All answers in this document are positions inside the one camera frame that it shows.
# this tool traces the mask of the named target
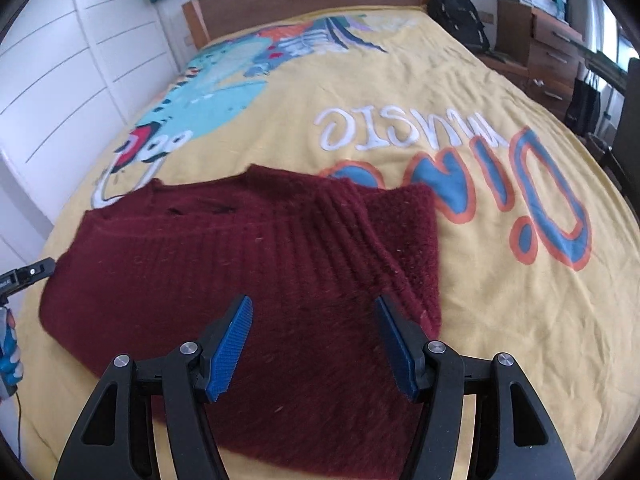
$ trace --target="electrical outlet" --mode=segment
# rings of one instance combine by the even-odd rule
[[[490,12],[484,12],[484,10],[478,10],[478,16],[480,16],[480,21],[483,23],[487,23],[488,25],[494,24],[494,16]]]

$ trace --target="cartoon dinosaur print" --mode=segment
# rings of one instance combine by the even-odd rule
[[[346,52],[350,44],[386,52],[358,38],[349,31],[351,27],[369,30],[356,18],[332,16],[265,27],[204,48],[191,61],[184,77],[138,121],[126,142],[115,151],[95,187],[92,207],[104,207],[119,200],[120,196],[104,197],[112,174],[134,162],[148,164],[134,186],[134,190],[139,189],[158,172],[168,154],[237,117],[266,86],[266,80],[254,77],[268,75],[296,57]],[[226,79],[241,72],[247,80],[223,85]]]

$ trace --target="window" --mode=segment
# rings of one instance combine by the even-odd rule
[[[626,38],[622,27],[606,5],[604,5],[602,52],[623,70],[628,68],[631,58],[639,57],[631,42]]]

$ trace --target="metal screw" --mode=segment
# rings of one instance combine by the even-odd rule
[[[507,353],[498,354],[498,362],[503,366],[511,366],[515,362],[513,356]]]
[[[122,354],[113,360],[113,364],[115,364],[118,368],[122,368],[123,366],[127,366],[129,364],[129,361],[129,356],[126,354]]]
[[[429,352],[433,352],[434,354],[444,354],[444,351],[447,349],[442,341],[429,341],[427,348]]]
[[[194,343],[193,341],[188,341],[187,343],[182,343],[182,346],[180,346],[180,353],[189,355],[189,354],[195,353],[197,349],[198,349],[197,343]]]

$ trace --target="drawer handle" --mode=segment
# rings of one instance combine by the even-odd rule
[[[548,92],[545,90],[545,95],[547,97],[551,97],[552,99],[557,99],[558,101],[563,101],[564,99],[562,99],[558,94],[554,94],[552,92]]]
[[[552,30],[552,31],[551,31],[551,33],[552,33],[556,38],[560,38],[561,40],[566,41],[567,43],[571,43],[571,40],[570,40],[568,37],[563,36],[562,34],[559,34],[559,33],[557,33],[557,32],[556,32],[556,31],[554,31],[554,30]]]
[[[559,61],[560,63],[565,63],[565,64],[569,63],[564,57],[558,56],[558,54],[554,54],[553,52],[546,52],[546,54],[549,57],[555,59],[556,61]]]

